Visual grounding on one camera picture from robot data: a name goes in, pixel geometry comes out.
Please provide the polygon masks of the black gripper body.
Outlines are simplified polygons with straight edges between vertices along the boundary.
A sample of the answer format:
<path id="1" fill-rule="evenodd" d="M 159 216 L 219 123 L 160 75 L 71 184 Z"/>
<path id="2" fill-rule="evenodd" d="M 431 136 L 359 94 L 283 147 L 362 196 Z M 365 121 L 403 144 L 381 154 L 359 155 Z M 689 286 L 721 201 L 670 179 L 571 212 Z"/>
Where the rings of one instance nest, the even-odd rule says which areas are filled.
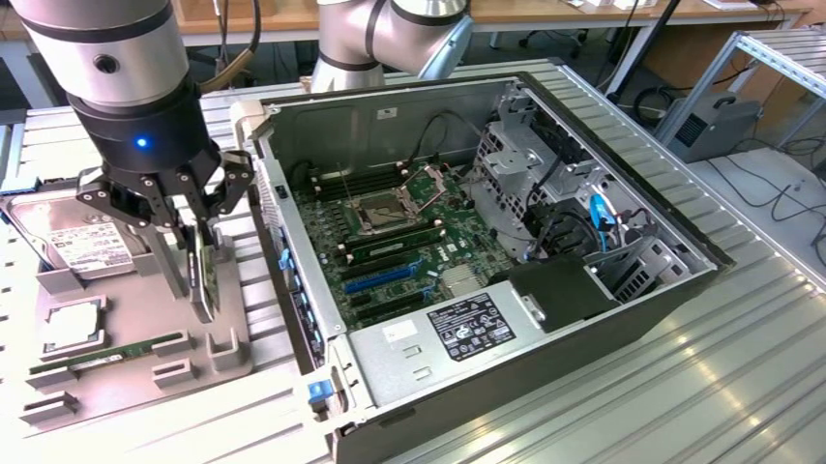
<path id="1" fill-rule="evenodd" d="M 160 100 L 104 106 L 71 95 L 68 101 L 103 158 L 103 171 L 118 182 L 148 175 L 172 180 L 186 170 L 198 182 L 219 166 L 200 106 L 198 84 L 184 79 Z"/>

